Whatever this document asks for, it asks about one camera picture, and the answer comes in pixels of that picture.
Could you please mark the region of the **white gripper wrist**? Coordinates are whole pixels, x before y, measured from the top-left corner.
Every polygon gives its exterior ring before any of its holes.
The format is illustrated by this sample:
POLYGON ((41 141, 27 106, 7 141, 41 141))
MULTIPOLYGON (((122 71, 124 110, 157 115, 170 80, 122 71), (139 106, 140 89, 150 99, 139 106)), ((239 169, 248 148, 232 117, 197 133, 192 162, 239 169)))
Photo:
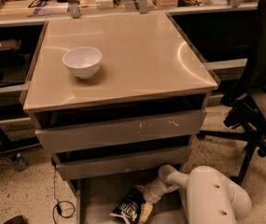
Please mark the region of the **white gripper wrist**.
POLYGON ((167 184, 158 177, 147 183, 143 189, 143 197, 146 203, 141 205, 141 213, 138 224, 146 224, 153 210, 153 204, 157 203, 164 194, 173 192, 177 189, 179 189, 178 185, 167 184))

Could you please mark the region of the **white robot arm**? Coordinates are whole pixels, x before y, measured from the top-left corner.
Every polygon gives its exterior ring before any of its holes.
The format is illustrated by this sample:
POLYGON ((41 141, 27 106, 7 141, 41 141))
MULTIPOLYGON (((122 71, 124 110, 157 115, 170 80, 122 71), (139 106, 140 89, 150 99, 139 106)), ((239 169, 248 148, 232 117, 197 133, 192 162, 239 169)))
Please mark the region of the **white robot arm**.
POLYGON ((238 184, 209 166, 198 166, 188 175, 165 164, 158 176, 144 186, 138 224, 146 224, 153 206, 161 197, 175 190, 186 192, 186 211, 189 224, 237 224, 248 216, 252 202, 238 184))

